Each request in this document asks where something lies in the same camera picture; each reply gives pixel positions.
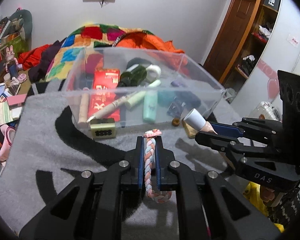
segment gray carpet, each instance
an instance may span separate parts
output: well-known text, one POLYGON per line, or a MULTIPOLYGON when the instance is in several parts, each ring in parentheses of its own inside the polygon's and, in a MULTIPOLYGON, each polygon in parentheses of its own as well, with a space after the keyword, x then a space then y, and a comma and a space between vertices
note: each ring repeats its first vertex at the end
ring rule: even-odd
MULTIPOLYGON (((61 168, 93 172, 106 168, 89 155, 66 145, 58 136, 55 121, 67 106, 57 91, 58 82, 50 82, 46 93, 30 96, 26 100, 18 131, 14 139, 6 168, 0 177, 0 215, 16 232, 36 215, 45 203, 36 182, 38 171, 52 172, 55 190, 59 193, 73 177, 61 168)), ((214 114, 218 122, 232 124, 241 120, 224 100, 214 114)), ((222 172, 226 163, 218 152, 197 145, 186 136, 182 127, 161 127, 163 146, 174 152, 176 160, 199 172, 222 172)), ((136 138, 147 127, 139 130, 124 128, 116 138, 101 141, 121 150, 135 148, 136 138)), ((242 190, 246 181, 234 177, 233 183, 242 190)), ((140 207, 122 224, 122 239, 178 239, 178 216, 175 194, 165 204, 145 198, 140 207)))

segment wooden door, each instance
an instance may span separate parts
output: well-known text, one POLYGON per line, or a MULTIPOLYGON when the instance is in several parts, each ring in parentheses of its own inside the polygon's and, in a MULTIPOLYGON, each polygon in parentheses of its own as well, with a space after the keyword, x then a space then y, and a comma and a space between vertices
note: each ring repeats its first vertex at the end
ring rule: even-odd
POLYGON ((256 0, 232 0, 218 37, 203 65, 220 80, 231 61, 250 21, 256 0))

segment colorful quilt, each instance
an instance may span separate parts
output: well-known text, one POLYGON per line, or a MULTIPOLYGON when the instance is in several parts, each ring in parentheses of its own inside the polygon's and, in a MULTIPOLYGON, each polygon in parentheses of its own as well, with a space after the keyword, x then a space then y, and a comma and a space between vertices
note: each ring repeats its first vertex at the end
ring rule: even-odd
POLYGON ((112 46, 118 37, 131 32, 152 34, 143 29, 128 29, 117 25, 104 24, 87 25, 75 30, 66 38, 61 49, 51 62, 45 80, 66 78, 82 48, 109 47, 112 46))

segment red packaging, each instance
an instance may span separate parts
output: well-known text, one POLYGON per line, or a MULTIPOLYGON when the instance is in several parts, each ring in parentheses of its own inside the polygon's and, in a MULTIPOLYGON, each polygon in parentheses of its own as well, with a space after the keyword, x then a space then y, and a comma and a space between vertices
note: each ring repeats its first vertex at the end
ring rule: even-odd
MULTIPOLYGON (((114 89, 118 85, 120 77, 119 69, 96 69, 94 73, 92 89, 114 89)), ((98 93, 91 95, 88 110, 88 116, 92 116, 95 112, 103 107, 111 104, 115 100, 115 93, 98 93)), ((115 122, 120 121, 120 110, 116 109, 104 118, 113 118, 115 122)))

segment green glass bottle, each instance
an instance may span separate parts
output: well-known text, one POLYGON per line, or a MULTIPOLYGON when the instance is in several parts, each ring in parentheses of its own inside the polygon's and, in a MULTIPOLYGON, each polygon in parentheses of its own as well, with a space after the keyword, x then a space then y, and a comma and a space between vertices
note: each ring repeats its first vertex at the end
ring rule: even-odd
POLYGON ((135 64, 120 76, 118 87, 136 87, 147 77, 147 70, 143 65, 135 64))

